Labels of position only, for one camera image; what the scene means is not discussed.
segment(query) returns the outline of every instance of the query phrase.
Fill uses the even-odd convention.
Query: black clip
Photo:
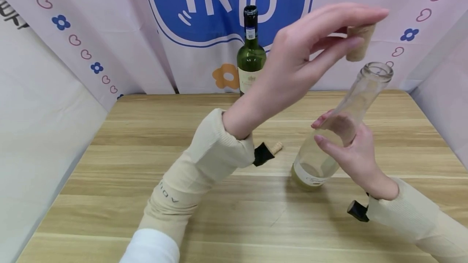
[[[265,162],[275,157],[264,142],[262,142],[262,144],[260,144],[255,149],[253,155],[255,155],[255,161],[253,161],[255,167],[261,166],[262,164],[265,164]]]
[[[355,219],[362,222],[369,222],[369,217],[367,217],[367,207],[364,207],[357,201],[351,202],[348,207],[347,213],[351,214]]]

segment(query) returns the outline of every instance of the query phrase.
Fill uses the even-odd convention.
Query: beige sleeve
[[[155,229],[180,247],[185,226],[216,182],[254,161],[252,136],[237,140],[224,130],[222,110],[198,126],[191,145],[164,174],[148,200],[139,229]]]
[[[468,263],[468,229],[400,179],[393,201],[369,198],[370,220],[396,230],[440,263]]]

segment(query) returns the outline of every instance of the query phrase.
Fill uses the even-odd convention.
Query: right hand
[[[267,119],[296,103],[349,51],[363,44],[359,37],[335,37],[348,26],[375,24],[388,10],[356,3],[326,5],[275,36],[264,68],[247,93],[223,115],[227,132],[237,139],[247,137]],[[311,54],[323,50],[313,60]]]
[[[332,110],[321,115],[311,126],[319,128],[323,122],[329,118]],[[348,122],[347,127],[353,127],[353,121],[349,118],[340,118]],[[341,133],[348,130],[341,130],[343,126],[330,126],[339,137]],[[340,165],[340,167],[351,177],[351,179],[363,188],[375,199],[394,200],[399,194],[398,184],[385,175],[375,161],[374,140],[372,131],[364,123],[356,128],[354,140],[346,147],[338,146],[321,135],[314,136],[315,142],[328,155]]]

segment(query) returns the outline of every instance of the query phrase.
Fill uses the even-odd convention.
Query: fabric curtain
[[[238,91],[243,7],[259,10],[259,42],[335,2],[389,8],[366,59],[341,60],[313,90],[345,90],[369,61],[393,66],[389,88],[410,72],[468,10],[467,0],[8,0],[96,99],[109,109],[129,93]]]

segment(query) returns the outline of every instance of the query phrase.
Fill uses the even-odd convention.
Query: wine label
[[[255,28],[246,28],[245,37],[247,38],[247,40],[255,39]]]
[[[320,186],[323,183],[325,183],[326,180],[329,179],[329,178],[317,178],[317,177],[310,175],[304,170],[304,168],[301,167],[301,164],[299,164],[298,162],[295,162],[293,167],[299,180],[301,180],[308,186],[315,186],[315,187]]]
[[[248,72],[240,68],[238,68],[237,70],[239,71],[239,88],[240,91],[245,94],[247,93],[249,88],[254,84],[254,81],[258,77],[260,71]]]

